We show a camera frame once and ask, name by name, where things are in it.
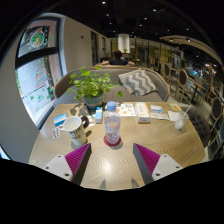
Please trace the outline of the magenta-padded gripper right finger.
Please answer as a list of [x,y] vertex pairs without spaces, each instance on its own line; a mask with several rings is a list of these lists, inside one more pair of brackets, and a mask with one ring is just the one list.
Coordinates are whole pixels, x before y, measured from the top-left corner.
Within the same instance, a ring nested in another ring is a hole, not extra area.
[[145,185],[182,169],[168,154],[159,155],[137,143],[133,144],[133,154]]

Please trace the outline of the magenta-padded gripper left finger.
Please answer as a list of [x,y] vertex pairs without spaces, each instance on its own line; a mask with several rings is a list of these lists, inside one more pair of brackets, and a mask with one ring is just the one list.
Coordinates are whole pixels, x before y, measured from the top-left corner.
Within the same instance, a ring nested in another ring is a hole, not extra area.
[[91,153],[91,144],[88,143],[65,156],[55,156],[43,167],[43,169],[65,180],[80,185]]

